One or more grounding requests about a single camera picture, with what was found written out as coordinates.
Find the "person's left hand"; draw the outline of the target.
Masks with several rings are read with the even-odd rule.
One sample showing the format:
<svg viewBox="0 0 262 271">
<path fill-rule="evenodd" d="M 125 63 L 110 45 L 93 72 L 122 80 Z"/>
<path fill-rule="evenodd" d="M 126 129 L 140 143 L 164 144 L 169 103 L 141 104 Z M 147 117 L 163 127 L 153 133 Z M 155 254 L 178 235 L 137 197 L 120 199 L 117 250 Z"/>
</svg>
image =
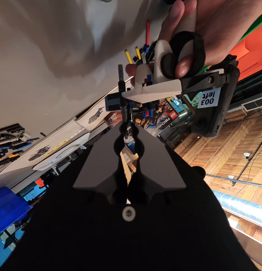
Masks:
<svg viewBox="0 0 262 271">
<path fill-rule="evenodd" d="M 220 63 L 262 14 L 262 0 L 175 1 L 158 36 L 167 42 L 185 17 L 197 11 L 195 32 L 204 40 L 203 67 Z"/>
</svg>

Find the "orange bin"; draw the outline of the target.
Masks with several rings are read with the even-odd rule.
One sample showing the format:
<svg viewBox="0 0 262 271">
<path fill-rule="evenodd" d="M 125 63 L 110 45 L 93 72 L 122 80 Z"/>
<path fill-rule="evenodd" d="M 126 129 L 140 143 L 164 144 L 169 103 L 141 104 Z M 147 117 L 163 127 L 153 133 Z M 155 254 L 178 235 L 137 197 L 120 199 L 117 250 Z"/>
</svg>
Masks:
<svg viewBox="0 0 262 271">
<path fill-rule="evenodd" d="M 262 69 L 262 25 L 251 32 L 230 51 L 237 56 L 240 77 L 238 81 Z"/>
</svg>

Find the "black lego chassis assembly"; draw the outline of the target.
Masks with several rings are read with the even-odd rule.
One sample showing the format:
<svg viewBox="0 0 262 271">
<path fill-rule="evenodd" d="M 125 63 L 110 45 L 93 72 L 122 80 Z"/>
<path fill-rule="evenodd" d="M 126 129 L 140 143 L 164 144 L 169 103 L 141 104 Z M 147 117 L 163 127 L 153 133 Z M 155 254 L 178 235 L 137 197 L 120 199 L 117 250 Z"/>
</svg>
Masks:
<svg viewBox="0 0 262 271">
<path fill-rule="evenodd" d="M 157 113 L 160 110 L 161 98 L 154 93 L 146 93 L 146 90 L 152 90 L 153 86 L 153 73 L 150 66 L 141 64 L 136 67 L 135 86 L 132 90 L 126 88 L 122 65 L 118 65 L 118 72 L 118 92 L 105 97 L 106 111 L 120 111 L 122 122 L 126 123 L 126 129 L 123 131 L 125 139 L 132 136 L 132 123 L 138 124 L 143 129 L 149 125 L 156 128 L 162 115 Z"/>
</svg>

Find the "silver air duct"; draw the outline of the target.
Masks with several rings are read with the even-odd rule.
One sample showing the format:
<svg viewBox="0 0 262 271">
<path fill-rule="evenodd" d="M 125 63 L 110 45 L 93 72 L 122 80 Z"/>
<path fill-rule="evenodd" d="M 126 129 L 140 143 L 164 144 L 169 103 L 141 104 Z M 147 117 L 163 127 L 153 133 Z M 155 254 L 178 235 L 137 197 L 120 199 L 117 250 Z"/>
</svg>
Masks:
<svg viewBox="0 0 262 271">
<path fill-rule="evenodd" d="M 262 227 L 262 205 L 212 190 L 221 207 L 242 219 Z"/>
</svg>

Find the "pile of lego beams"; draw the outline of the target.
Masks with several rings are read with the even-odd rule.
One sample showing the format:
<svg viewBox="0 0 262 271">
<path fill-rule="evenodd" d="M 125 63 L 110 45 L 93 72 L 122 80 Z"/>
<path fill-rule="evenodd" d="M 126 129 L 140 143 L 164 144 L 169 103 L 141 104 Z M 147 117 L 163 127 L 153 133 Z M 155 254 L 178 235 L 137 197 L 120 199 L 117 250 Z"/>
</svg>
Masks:
<svg viewBox="0 0 262 271">
<path fill-rule="evenodd" d="M 21 157 L 33 144 L 45 137 L 32 137 L 19 123 L 0 127 L 0 167 L 9 165 Z"/>
</svg>

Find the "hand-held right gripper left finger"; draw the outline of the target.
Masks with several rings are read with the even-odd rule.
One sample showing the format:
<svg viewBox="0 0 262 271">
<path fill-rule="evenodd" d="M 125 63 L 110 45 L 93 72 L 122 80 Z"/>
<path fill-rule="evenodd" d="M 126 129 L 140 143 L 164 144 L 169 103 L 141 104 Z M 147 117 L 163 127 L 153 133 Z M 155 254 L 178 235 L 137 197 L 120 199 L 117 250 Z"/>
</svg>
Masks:
<svg viewBox="0 0 262 271">
<path fill-rule="evenodd" d="M 110 129 L 92 147 L 73 188 L 95 191 L 106 196 L 117 189 L 127 189 L 121 151 L 125 146 L 124 135 L 127 124 L 123 121 Z"/>
</svg>

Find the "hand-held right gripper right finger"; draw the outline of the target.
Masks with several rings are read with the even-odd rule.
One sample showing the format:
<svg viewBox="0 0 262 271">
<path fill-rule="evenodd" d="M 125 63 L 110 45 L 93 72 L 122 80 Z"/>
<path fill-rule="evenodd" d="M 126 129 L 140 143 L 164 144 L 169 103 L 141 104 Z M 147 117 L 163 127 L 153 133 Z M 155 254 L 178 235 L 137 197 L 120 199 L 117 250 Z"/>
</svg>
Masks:
<svg viewBox="0 0 262 271">
<path fill-rule="evenodd" d="M 133 175 L 133 203 L 146 204 L 155 194 L 186 189 L 171 155 L 163 143 L 133 123 L 135 152 L 138 155 Z"/>
</svg>

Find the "instruction sheet on wooden stand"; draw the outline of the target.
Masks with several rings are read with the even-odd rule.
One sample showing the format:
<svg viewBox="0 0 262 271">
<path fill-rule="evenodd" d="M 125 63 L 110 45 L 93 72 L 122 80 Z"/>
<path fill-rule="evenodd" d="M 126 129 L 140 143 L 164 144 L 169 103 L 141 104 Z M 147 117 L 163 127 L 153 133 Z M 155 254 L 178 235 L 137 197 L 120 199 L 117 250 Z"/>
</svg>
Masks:
<svg viewBox="0 0 262 271">
<path fill-rule="evenodd" d="M 130 182 L 133 174 L 136 172 L 136 166 L 132 163 L 132 161 L 128 157 L 128 155 L 123 153 L 122 151 L 120 153 L 120 157 L 122 160 L 122 165 L 123 165 L 125 177 L 127 180 L 127 185 L 129 185 L 129 182 Z"/>
</svg>

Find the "blue bin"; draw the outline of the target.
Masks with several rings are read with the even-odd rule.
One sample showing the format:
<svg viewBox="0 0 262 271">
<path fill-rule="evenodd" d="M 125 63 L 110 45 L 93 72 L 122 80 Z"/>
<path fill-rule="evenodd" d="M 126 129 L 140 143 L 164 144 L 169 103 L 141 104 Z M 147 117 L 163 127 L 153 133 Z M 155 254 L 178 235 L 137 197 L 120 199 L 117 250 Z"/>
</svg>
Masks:
<svg viewBox="0 0 262 271">
<path fill-rule="evenodd" d="M 32 208 L 9 188 L 0 188 L 0 233 L 25 217 Z"/>
</svg>

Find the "white lamp base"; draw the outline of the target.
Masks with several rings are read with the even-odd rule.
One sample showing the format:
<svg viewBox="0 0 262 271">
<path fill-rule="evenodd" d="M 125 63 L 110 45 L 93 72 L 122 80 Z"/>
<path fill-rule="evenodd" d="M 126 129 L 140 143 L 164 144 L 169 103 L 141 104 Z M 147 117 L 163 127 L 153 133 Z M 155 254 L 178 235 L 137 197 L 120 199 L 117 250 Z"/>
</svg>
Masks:
<svg viewBox="0 0 262 271">
<path fill-rule="evenodd" d="M 66 158 L 67 156 L 70 156 L 71 153 L 76 151 L 77 149 L 86 149 L 84 144 L 88 141 L 90 133 L 86 133 L 76 139 L 75 141 L 71 142 L 64 148 L 57 150 L 49 157 L 45 158 L 43 161 L 35 165 L 32 170 L 35 171 L 44 171 L 47 169 L 52 168 L 56 175 L 60 174 L 60 171 L 57 169 L 56 165 L 58 162 L 60 162 L 62 159 Z"/>
</svg>

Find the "monster truck lego box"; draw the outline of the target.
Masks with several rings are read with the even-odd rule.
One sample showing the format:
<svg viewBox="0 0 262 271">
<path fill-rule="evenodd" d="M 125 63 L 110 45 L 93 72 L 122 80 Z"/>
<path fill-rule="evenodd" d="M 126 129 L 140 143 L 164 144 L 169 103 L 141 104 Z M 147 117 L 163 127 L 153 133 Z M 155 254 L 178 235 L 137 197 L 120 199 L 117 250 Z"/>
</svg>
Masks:
<svg viewBox="0 0 262 271">
<path fill-rule="evenodd" d="M 178 117 L 177 111 L 169 102 L 171 98 L 172 97 L 161 99 L 158 109 L 152 111 L 152 116 L 146 116 L 143 112 L 133 111 L 133 122 L 141 126 L 152 136 L 156 137 Z M 122 121 L 122 114 L 119 111 L 109 112 L 104 118 L 104 121 L 112 128 Z M 132 155 L 135 155 L 135 140 L 133 139 L 131 132 L 126 135 L 124 141 L 129 152 Z"/>
</svg>

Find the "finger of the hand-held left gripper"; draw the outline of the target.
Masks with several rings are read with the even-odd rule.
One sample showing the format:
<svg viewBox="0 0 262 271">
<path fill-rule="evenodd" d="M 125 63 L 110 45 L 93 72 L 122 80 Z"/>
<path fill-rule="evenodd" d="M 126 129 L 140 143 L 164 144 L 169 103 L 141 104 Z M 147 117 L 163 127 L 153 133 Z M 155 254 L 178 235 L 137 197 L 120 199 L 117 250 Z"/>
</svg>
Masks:
<svg viewBox="0 0 262 271">
<path fill-rule="evenodd" d="M 122 97 L 138 103 L 148 103 L 155 100 L 180 95 L 181 93 L 181 81 L 176 79 L 122 92 Z"/>
</svg>

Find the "lego instruction booklet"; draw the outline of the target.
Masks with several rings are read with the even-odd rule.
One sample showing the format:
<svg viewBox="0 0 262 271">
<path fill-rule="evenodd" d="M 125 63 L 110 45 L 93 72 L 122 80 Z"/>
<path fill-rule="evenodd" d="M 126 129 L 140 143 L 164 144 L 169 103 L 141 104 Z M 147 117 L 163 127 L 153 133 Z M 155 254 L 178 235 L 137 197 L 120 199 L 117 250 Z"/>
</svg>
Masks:
<svg viewBox="0 0 262 271">
<path fill-rule="evenodd" d="M 63 145 L 70 144 L 73 138 L 79 133 L 83 131 L 92 132 L 95 130 L 103 123 L 103 119 L 107 114 L 108 112 L 105 110 L 105 97 L 103 97 L 88 110 L 82 111 L 53 133 L 34 144 L 27 151 L 21 153 L 18 159 L 1 166 L 0 175 L 38 164 Z"/>
</svg>

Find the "green bin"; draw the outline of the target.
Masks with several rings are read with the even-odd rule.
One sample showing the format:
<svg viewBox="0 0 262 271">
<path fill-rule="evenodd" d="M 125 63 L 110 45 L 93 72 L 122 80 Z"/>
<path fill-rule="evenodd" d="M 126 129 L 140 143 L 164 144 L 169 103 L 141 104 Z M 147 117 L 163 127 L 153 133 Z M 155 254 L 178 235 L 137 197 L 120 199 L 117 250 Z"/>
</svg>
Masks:
<svg viewBox="0 0 262 271">
<path fill-rule="evenodd" d="M 203 37 L 205 38 L 205 67 L 200 72 L 205 72 L 210 67 L 221 63 L 230 55 L 230 51 L 247 37 L 251 32 L 262 25 L 262 15 L 260 15 L 250 27 L 252 18 L 244 12 L 244 17 L 236 13 L 216 13 L 221 15 L 212 21 L 213 25 L 207 25 Z"/>
</svg>

